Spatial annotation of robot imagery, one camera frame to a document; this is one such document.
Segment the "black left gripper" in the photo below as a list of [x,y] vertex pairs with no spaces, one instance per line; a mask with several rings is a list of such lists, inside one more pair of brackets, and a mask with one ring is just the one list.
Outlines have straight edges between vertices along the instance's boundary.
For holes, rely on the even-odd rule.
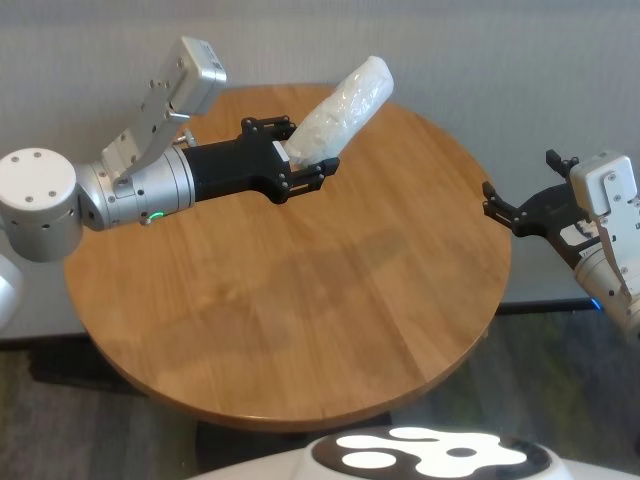
[[329,158],[292,170],[273,141],[286,141],[294,131],[295,124],[288,116],[247,117],[241,121],[238,138],[184,149],[195,201],[254,191],[272,203],[283,204],[290,198],[320,190],[325,179],[337,172],[340,159]]

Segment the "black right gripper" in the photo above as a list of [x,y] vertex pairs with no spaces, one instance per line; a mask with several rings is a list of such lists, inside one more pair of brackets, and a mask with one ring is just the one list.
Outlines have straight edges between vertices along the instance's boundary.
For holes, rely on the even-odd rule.
[[[560,176],[568,176],[575,166],[574,157],[562,158],[553,149],[545,152],[545,162]],[[482,184],[482,193],[483,211],[487,217],[500,224],[512,224],[512,232],[516,237],[544,238],[567,265],[577,265],[582,258],[581,252],[599,243],[598,234],[588,238],[579,233],[575,245],[562,238],[563,229],[589,220],[588,214],[577,205],[567,183],[534,194],[517,209],[504,201],[488,181]]]

